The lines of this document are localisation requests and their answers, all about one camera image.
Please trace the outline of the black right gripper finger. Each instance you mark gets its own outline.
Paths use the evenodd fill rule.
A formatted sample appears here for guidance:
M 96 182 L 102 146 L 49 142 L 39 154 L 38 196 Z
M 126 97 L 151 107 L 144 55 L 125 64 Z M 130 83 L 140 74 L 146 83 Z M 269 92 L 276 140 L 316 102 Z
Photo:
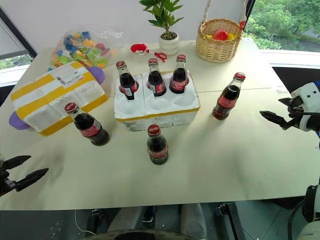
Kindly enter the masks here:
M 274 112 L 271 112 L 271 111 L 260 111 L 259 113 L 262 115 L 262 117 L 264 117 L 269 122 L 272 122 L 272 123 L 275 123 L 275 124 L 279 125 L 283 130 L 287 130 L 290 127 L 293 126 L 293 122 L 292 121 L 288 121 L 287 122 L 283 117 L 278 116 Z
M 301 105 L 303 104 L 303 101 L 300 96 L 297 96 L 294 98 L 290 98 L 290 97 L 280 98 L 278 101 L 289 108 L 301 108 Z

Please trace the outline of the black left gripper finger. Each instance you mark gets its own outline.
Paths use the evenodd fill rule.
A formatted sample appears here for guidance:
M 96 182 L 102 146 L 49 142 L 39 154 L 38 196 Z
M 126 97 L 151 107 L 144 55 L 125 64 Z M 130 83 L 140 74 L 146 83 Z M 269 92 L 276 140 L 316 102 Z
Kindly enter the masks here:
M 48 170 L 49 170 L 49 168 L 43 168 L 43 169 L 39 169 L 39 170 L 36 170 L 36 171 L 28 174 L 24 179 L 15 183 L 15 190 L 17 192 L 20 192 L 23 189 L 34 184 L 39 179 L 41 179 L 48 172 Z
M 19 156 L 13 157 L 3 162 L 2 168 L 4 170 L 11 170 L 17 166 L 22 165 L 25 161 L 27 161 L 30 158 L 31 158 L 30 155 L 19 155 Z

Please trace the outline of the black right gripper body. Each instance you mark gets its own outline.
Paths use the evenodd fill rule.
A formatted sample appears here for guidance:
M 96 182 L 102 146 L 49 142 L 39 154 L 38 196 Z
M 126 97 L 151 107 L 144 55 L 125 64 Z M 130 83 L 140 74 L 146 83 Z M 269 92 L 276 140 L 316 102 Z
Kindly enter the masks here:
M 289 112 L 289 117 L 292 118 L 287 123 L 287 127 L 295 127 L 295 128 L 312 128 L 312 115 L 313 113 L 310 111 L 305 112 L 302 107 L 288 106 L 287 110 Z

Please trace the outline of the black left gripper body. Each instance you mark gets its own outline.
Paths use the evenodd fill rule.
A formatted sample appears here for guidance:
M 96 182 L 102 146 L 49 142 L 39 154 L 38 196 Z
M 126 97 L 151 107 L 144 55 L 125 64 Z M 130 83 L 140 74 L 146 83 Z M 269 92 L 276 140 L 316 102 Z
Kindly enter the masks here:
M 13 168 L 11 159 L 4 161 L 0 167 L 0 196 L 3 196 L 16 188 L 16 183 L 9 179 L 9 169 Z

